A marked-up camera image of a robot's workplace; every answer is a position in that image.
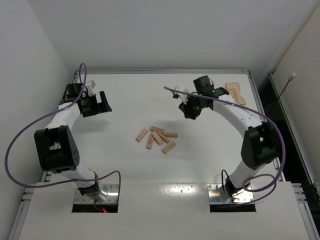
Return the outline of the amber transparent plastic box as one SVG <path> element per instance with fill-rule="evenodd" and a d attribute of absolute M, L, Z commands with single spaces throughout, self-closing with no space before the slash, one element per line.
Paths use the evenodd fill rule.
<path fill-rule="evenodd" d="M 227 82 L 225 88 L 236 103 L 242 106 L 246 105 L 246 101 L 241 95 L 241 87 L 238 82 Z"/>

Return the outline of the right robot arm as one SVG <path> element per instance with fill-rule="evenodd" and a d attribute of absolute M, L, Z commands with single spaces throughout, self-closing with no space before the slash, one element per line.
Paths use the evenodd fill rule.
<path fill-rule="evenodd" d="M 255 117 L 249 110 L 238 107 L 230 92 L 216 88 L 212 80 L 202 76 L 193 81 L 195 91 L 175 87 L 173 97 L 180 98 L 179 109 L 186 119 L 195 120 L 203 109 L 209 108 L 224 117 L 242 136 L 241 161 L 222 185 L 224 192 L 232 196 L 250 184 L 257 173 L 278 158 L 281 142 L 275 127 Z"/>

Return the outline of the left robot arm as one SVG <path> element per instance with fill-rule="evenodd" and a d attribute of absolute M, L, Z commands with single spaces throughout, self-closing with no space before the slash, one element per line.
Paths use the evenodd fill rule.
<path fill-rule="evenodd" d="M 98 182 L 98 175 L 80 162 L 80 153 L 72 135 L 72 128 L 78 117 L 91 117 L 111 112 L 104 91 L 97 101 L 95 82 L 85 85 L 71 83 L 58 104 L 59 112 L 52 121 L 34 133 L 39 163 L 44 171 L 60 174 L 74 180 L 82 196 L 97 202 L 107 199 L 107 189 Z"/>

